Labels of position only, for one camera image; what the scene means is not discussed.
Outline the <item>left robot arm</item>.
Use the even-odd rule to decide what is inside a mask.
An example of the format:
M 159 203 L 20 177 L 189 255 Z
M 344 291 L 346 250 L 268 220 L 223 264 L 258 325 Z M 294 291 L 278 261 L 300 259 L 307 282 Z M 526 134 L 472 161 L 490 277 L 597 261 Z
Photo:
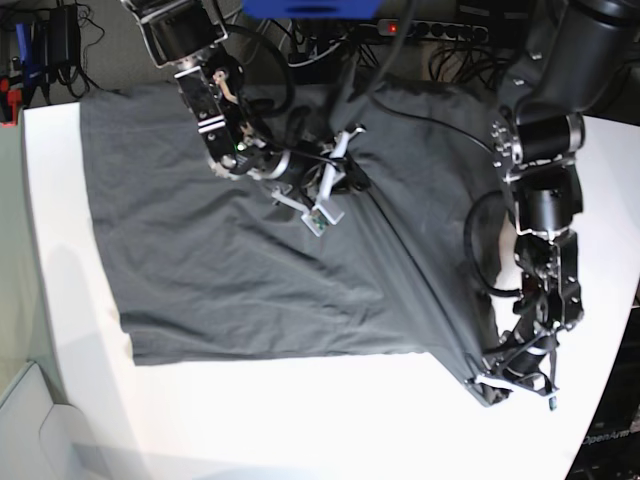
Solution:
M 502 188 L 485 201 L 506 201 L 517 239 L 514 257 L 522 284 L 508 292 L 515 327 L 484 351 L 475 383 L 496 394 L 521 390 L 549 398 L 558 335 L 583 318 L 578 235 L 583 210 L 576 169 L 584 146 L 584 114 L 601 97 L 624 62 L 639 29 L 635 1 L 567 1 L 545 50 L 520 56 L 540 73 L 523 93 L 502 101 L 493 118 L 494 168 Z

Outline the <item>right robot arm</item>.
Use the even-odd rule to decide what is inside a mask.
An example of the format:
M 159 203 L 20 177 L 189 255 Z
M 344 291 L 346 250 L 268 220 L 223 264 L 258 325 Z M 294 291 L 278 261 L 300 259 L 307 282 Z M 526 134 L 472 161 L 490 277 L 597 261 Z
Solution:
M 350 156 L 340 132 L 328 141 L 303 137 L 308 109 L 296 108 L 295 86 L 287 62 L 269 40 L 263 42 L 281 68 L 285 97 L 280 104 L 251 100 L 244 91 L 244 69 L 223 43 L 245 27 L 209 16 L 199 1 L 126 1 L 147 51 L 159 68 L 173 67 L 186 107 L 209 152 L 213 171 L 231 180 L 264 181 L 279 203 L 312 208 L 333 192 L 362 192 L 371 183 Z

